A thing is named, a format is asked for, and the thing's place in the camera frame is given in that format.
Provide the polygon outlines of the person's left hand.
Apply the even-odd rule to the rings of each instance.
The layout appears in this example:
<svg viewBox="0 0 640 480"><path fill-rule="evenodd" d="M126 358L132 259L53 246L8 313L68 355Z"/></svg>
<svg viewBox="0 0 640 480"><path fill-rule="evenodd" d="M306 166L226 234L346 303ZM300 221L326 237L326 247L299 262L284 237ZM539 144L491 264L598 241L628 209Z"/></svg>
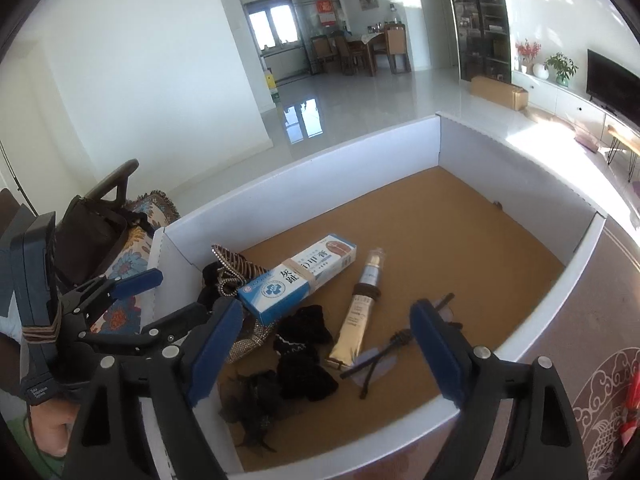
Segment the person's left hand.
<svg viewBox="0 0 640 480"><path fill-rule="evenodd" d="M66 455L79 405L64 399L50 399L29 409L35 444L41 452L56 458Z"/></svg>

